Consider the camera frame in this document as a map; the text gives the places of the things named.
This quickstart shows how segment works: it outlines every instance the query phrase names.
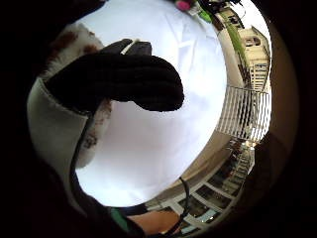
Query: window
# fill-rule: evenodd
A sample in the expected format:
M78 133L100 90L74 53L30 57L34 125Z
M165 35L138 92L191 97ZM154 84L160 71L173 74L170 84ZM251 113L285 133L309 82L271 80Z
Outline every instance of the window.
M179 205L182 207L185 206L186 199L179 202ZM202 216L208 209L206 205L202 204L200 201L198 201L195 197L189 196L188 200L188 206L189 206L189 214L193 217L199 217Z
M220 208L225 208L230 203L231 199L221 195L220 193L214 191L213 189L207 187L206 185L201 186L196 191L200 196L202 196L205 200L215 204Z
M260 67L260 68L267 67L267 64L266 63L256 63L256 67Z
M187 235L194 233L198 230L199 230L198 228L188 224L186 221L183 221L180 224L180 232L183 236L185 236L185 235L187 236Z

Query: building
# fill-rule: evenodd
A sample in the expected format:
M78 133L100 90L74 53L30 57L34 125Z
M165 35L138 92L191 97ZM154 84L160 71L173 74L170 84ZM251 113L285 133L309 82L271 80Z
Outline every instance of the building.
M192 237L216 226L231 212L239 200L254 158L251 149L239 139L223 148L227 159L198 180L188 181L189 213L180 225L177 237ZM173 210L181 214L186 195L180 184L146 203L147 210Z
M270 53L267 38L255 27L239 29L253 90L267 90Z
M237 30L245 29L245 26L242 23L240 17L232 8L230 8L230 5L221 10L221 15L224 19L228 19L230 24L236 27Z

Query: house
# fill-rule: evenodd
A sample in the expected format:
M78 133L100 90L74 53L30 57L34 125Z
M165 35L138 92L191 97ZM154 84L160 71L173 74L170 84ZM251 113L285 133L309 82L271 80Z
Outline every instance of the house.
M253 90L265 91L270 53L267 38L255 27L238 30L245 50Z

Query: hand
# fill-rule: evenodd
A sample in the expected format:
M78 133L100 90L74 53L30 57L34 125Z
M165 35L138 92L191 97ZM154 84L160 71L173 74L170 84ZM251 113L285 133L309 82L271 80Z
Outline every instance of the hand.
M150 43L125 39L75 60L46 86L61 104L81 111L95 112L103 99L134 101L151 111L176 110L184 99L180 77L151 53Z

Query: white railing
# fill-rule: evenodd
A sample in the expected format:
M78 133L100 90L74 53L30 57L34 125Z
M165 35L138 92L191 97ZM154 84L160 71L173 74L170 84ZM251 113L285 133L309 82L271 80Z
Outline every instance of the white railing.
M268 130L269 119L268 93L228 85L216 130L258 143Z

